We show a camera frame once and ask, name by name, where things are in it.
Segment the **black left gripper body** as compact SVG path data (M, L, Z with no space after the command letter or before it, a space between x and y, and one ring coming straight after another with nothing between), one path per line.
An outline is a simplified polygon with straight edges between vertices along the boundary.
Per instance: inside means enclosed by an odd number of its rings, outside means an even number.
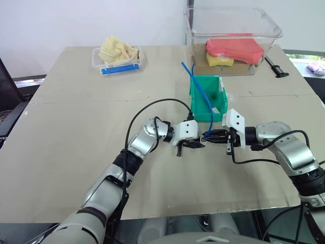
M184 147L188 146L188 143L190 142L190 140L180 140L177 144L177 154L176 156L181 157L182 156L182 150Z

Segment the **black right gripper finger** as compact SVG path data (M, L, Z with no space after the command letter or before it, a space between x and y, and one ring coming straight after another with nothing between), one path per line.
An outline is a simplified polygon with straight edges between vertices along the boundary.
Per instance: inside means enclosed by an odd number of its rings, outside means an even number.
M228 136L209 136L206 137L205 140L207 142L215 143L215 144L227 144Z
M214 129L211 131L206 131L204 133L205 137L226 137L229 132L226 129Z

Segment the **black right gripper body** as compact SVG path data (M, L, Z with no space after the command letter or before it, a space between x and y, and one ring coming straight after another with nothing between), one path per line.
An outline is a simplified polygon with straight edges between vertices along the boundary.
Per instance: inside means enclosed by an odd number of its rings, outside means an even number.
M229 128L229 131L226 134L227 138L227 150L226 154L231 156L233 155L234 148L241 146L240 137L237 134L237 131L234 128Z

